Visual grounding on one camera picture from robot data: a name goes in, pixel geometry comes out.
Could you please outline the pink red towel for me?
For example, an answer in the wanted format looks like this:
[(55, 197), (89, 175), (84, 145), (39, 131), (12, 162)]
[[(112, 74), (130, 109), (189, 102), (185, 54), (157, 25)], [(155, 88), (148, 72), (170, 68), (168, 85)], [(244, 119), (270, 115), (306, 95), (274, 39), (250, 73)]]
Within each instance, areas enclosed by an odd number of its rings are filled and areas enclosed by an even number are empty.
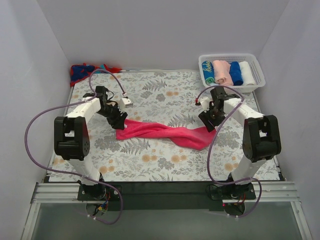
[(208, 147), (216, 131), (208, 132), (202, 126), (195, 129), (186, 127), (170, 127), (156, 122), (140, 122), (125, 120), (124, 130), (117, 129), (115, 136), (117, 140), (127, 140), (131, 138), (142, 139), (169, 139), (177, 146), (189, 148), (197, 151)]

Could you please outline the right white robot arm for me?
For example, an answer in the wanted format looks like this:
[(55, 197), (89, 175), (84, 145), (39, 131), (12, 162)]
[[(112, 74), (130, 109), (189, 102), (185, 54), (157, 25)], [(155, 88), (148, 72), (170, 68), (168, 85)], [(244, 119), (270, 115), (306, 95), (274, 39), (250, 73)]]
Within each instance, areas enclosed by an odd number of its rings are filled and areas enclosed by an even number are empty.
[(229, 118), (243, 128), (240, 163), (227, 180), (222, 182), (210, 176), (215, 187), (214, 195), (232, 199), (243, 197), (251, 191), (256, 172), (282, 150), (278, 119), (264, 115), (245, 104), (245, 97), (238, 91), (226, 93), (223, 86), (208, 87), (211, 97), (198, 95), (195, 105), (202, 108), (199, 114), (208, 132), (219, 133)]

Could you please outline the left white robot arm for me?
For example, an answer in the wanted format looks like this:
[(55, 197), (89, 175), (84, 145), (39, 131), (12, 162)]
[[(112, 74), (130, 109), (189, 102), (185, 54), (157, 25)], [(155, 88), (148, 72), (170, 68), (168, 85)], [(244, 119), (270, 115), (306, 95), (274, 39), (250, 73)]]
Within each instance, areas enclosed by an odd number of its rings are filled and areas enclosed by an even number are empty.
[(79, 184), (84, 193), (95, 200), (101, 200), (107, 193), (106, 186), (99, 183), (104, 180), (103, 176), (91, 160), (85, 159), (91, 146), (87, 123), (95, 114), (99, 114), (106, 118), (113, 129), (124, 130), (128, 114), (121, 109), (126, 102), (119, 104), (108, 99), (110, 91), (106, 87), (97, 86), (95, 92), (96, 94), (86, 93), (83, 96), (84, 103), (66, 116), (55, 118), (54, 152), (80, 174)]

